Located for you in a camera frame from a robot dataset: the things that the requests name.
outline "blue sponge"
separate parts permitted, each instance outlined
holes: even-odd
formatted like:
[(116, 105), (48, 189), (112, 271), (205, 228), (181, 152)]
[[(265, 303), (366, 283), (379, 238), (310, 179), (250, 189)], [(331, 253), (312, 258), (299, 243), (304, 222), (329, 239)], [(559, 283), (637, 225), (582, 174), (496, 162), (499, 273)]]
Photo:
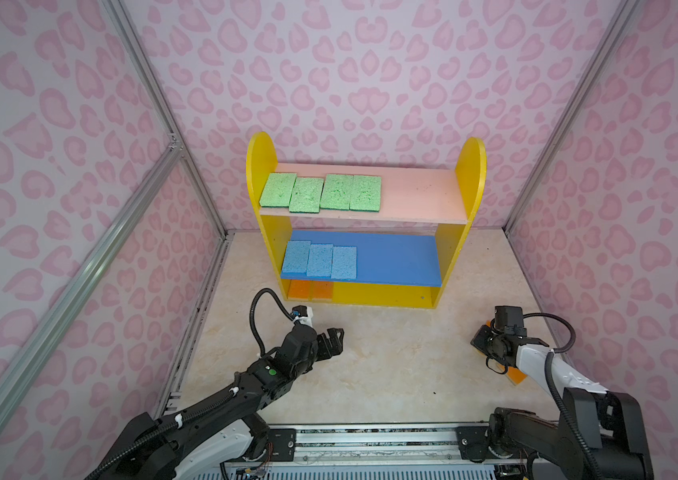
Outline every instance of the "blue sponge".
[(310, 258), (307, 261), (307, 276), (328, 278), (331, 276), (331, 258), (334, 254), (332, 244), (310, 245)]
[(331, 278), (354, 280), (357, 278), (357, 247), (335, 246)]
[(307, 258), (310, 256), (309, 240), (289, 240), (286, 256), (283, 259), (284, 274), (303, 274), (307, 272)]

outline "blue shelf board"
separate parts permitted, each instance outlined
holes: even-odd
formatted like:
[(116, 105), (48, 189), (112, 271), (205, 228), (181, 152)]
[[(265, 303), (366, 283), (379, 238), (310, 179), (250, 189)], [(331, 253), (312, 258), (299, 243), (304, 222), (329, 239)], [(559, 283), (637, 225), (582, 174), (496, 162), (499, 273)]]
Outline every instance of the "blue shelf board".
[[(434, 236), (355, 234), (294, 230), (291, 240), (357, 248), (357, 278), (334, 282), (441, 286)], [(325, 280), (306, 274), (283, 274), (287, 280)]]

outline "marble floor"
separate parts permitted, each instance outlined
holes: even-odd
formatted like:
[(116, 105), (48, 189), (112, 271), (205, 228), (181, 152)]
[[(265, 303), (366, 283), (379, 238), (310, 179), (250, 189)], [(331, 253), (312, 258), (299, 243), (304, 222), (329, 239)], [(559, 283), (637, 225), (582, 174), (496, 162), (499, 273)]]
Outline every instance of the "marble floor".
[[(266, 286), (277, 291), (261, 235), (236, 234), (182, 386), (181, 408), (229, 384), (235, 370), (257, 358), (248, 308)], [(488, 420), (497, 406), (558, 418), (552, 398), (533, 380), (514, 386), (488, 370), (469, 344), (495, 305), (538, 310), (501, 230), (470, 232), (436, 310), (308, 305), (318, 332), (344, 328), (344, 353), (316, 363), (262, 410), (269, 423), (472, 422)], [(268, 350), (291, 329), (269, 296), (259, 301), (256, 321)], [(526, 326), (530, 336), (553, 343), (542, 319)]]

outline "wires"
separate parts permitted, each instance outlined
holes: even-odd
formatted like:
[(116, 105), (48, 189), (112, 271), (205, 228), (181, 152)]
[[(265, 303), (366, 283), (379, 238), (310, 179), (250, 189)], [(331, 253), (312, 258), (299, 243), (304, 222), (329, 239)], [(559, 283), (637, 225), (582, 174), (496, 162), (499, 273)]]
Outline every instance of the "wires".
[[(553, 400), (555, 401), (555, 405), (557, 405), (558, 410), (560, 410), (560, 416), (564, 418), (566, 425), (569, 427), (572, 434), (574, 434), (576, 442), (582, 449), (582, 454), (584, 455), (585, 463), (587, 464), (587, 467), (590, 469), (590, 472), (592, 473), (594, 479), (603, 480), (603, 473), (600, 471), (600, 466), (598, 466), (598, 462), (595, 460), (593, 452), (590, 450), (590, 447), (587, 446), (587, 442), (582, 436), (582, 432), (580, 432), (579, 427), (576, 425), (576, 420), (574, 419), (574, 417), (571, 416), (571, 412), (569, 412), (569, 409), (566, 408), (564, 400), (560, 398), (558, 388), (555, 386), (555, 381), (553, 380), (553, 359), (555, 358), (555, 354), (564, 353), (571, 350), (571, 347), (574, 346), (574, 342), (576, 341), (576, 331), (574, 331), (574, 327), (571, 326), (571, 324), (568, 323), (568, 321), (552, 313), (545, 312), (525, 313), (524, 319), (532, 316), (543, 316), (546, 318), (557, 320), (558, 322), (563, 323), (565, 328), (569, 331), (570, 334), (569, 341), (566, 342), (564, 346), (552, 349), (549, 353), (547, 353), (547, 357), (544, 360), (544, 379), (547, 383), (547, 389), (550, 390), (550, 395), (553, 397)], [(534, 474), (531, 472), (531, 467), (534, 464), (534, 459), (538, 456), (539, 456), (538, 453), (536, 452), (532, 453), (529, 456), (528, 461), (526, 462), (526, 470), (529, 473), (529, 480), (534, 480)]]
[[(259, 468), (264, 467), (271, 459), (272, 459), (272, 450), (273, 450), (273, 445), (271, 442), (267, 442), (266, 446), (267, 450), (267, 456), (265, 456), (265, 459), (260, 463), (259, 465), (256, 466), (256, 468), (246, 468), (245, 473), (247, 475), (256, 473)], [(222, 463), (219, 464), (219, 471), (221, 472), (221, 477), (223, 480), (230, 480), (228, 473), (227, 473), (227, 466), (225, 463), (230, 462), (234, 460), (233, 458), (230, 458), (229, 460), (224, 460)]]
[(534, 460), (539, 457), (538, 452), (531, 452), (531, 454), (526, 459), (526, 477), (529, 480), (534, 480)]
[[(238, 387), (238, 385), (240, 384), (240, 380), (241, 374), (239, 372), (235, 372), (235, 380), (232, 382), (233, 388)], [(217, 402), (214, 402), (211, 405), (184, 417), (182, 419), (182, 423), (190, 423), (192, 420), (195, 420), (196, 418), (208, 415), (216, 408), (219, 408), (220, 406), (229, 402), (234, 396), (235, 393), (233, 392), (232, 389), (230, 389), (230, 391), (227, 392), (227, 395), (220, 398)], [(88, 474), (88, 476), (85, 477), (85, 480), (96, 480), (97, 478), (101, 477), (104, 472), (109, 470), (113, 465), (123, 460), (123, 458), (131, 456), (134, 452), (139, 450), (141, 447), (147, 445), (152, 440), (156, 439), (157, 437), (163, 436), (164, 434), (171, 432), (171, 430), (174, 430), (176, 428), (179, 428), (179, 424), (176, 422), (176, 420), (171, 420), (170, 422), (164, 423), (163, 425), (158, 427), (157, 430), (154, 430), (153, 432), (150, 432), (147, 435), (136, 440), (130, 447), (124, 448), (115, 455), (107, 458), (107, 460), (102, 462), (102, 464), (99, 465), (98, 467), (96, 467), (96, 469), (93, 472)]]
[(230, 480), (229, 476), (227, 475), (227, 467), (225, 467), (224, 462), (219, 464), (219, 471), (221, 472), (221, 477), (224, 480)]
[(248, 325), (251, 327), (251, 333), (254, 335), (254, 340), (256, 340), (257, 344), (259, 345), (259, 357), (260, 358), (265, 358), (267, 356), (267, 350), (265, 349), (265, 342), (262, 341), (261, 337), (259, 336), (259, 332), (256, 330), (256, 321), (254, 320), (254, 312), (256, 311), (256, 304), (259, 302), (259, 299), (261, 298), (262, 295), (265, 293), (269, 293), (272, 295), (272, 298), (275, 299), (275, 302), (277, 303), (277, 306), (280, 307), (281, 312), (283, 312), (284, 315), (286, 315), (286, 318), (290, 321), (294, 321), (294, 316), (286, 310), (286, 308), (283, 306), (283, 303), (281, 303), (281, 299), (277, 298), (277, 294), (270, 288), (263, 288), (259, 290), (256, 295), (254, 295), (254, 299), (251, 301), (251, 309), (248, 311)]
[(566, 425), (571, 430), (571, 433), (574, 434), (576, 442), (579, 443), (580, 448), (582, 448), (582, 454), (584, 455), (585, 463), (590, 469), (590, 473), (593, 475), (595, 480), (603, 480), (603, 473), (600, 471), (600, 466), (593, 456), (593, 452), (590, 450), (590, 447), (587, 446), (587, 442), (584, 437), (582, 437), (582, 432), (580, 432), (579, 427), (576, 425), (576, 420), (571, 416), (571, 412), (566, 408), (564, 400), (560, 398), (558, 393), (558, 388), (555, 386), (555, 381), (553, 380), (553, 359), (555, 358), (555, 350), (547, 353), (547, 357), (544, 360), (544, 379), (547, 382), (547, 389), (550, 390), (550, 395), (553, 396), (555, 404), (560, 410), (560, 416), (564, 418)]
[(564, 324), (564, 327), (569, 331), (569, 341), (566, 342), (566, 344), (560, 348), (553, 349), (555, 353), (565, 353), (571, 350), (571, 347), (574, 346), (574, 342), (576, 341), (576, 332), (574, 331), (574, 327), (571, 326), (568, 321), (566, 321), (564, 318), (561, 318), (557, 315), (553, 315), (552, 313), (545, 313), (545, 312), (535, 312), (535, 313), (524, 313), (524, 319), (530, 318), (532, 316), (545, 316), (546, 318), (551, 318), (553, 320), (557, 320), (561, 323)]

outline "shelf side panel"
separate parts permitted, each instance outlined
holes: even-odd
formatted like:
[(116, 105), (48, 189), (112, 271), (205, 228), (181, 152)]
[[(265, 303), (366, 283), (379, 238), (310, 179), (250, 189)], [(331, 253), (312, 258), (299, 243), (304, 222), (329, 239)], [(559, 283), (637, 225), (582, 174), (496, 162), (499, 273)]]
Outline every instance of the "shelf side panel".
[(464, 202), (464, 210), (467, 212), (467, 225), (439, 224), (435, 231), (442, 283), (440, 287), (431, 289), (434, 306), (440, 302), (443, 289), (448, 283), (453, 266), (459, 258), (459, 252), (467, 239), (469, 228), (480, 208), (483, 188), (486, 186), (486, 169), (486, 148), (483, 146), (483, 141), (475, 137), (469, 138), (464, 142), (462, 151), (459, 153), (457, 167), (454, 169)]
[(454, 172), (459, 182), (459, 190), (467, 212), (467, 224), (472, 224), (483, 199), (483, 188), (486, 186), (486, 147), (479, 138), (470, 137), (459, 153), (457, 167)]
[(281, 296), (286, 298), (291, 281), (281, 279), (279, 273), (283, 265), (283, 257), (286, 255), (286, 245), (291, 238), (291, 219), (287, 216), (261, 216), (259, 207), (259, 198), (265, 189), (267, 178), (276, 168), (277, 155), (272, 139), (265, 132), (255, 134), (248, 142), (245, 162), (248, 197), (251, 199), (251, 206), (254, 208), (261, 235), (265, 239), (272, 267), (278, 277), (277, 283), (281, 287)]
[(435, 244), (437, 245), (437, 258), (440, 264), (441, 286), (432, 288), (433, 304), (437, 306), (443, 288), (448, 283), (453, 266), (457, 264), (459, 252), (462, 250), (464, 241), (467, 239), (469, 225), (439, 224), (435, 230)]

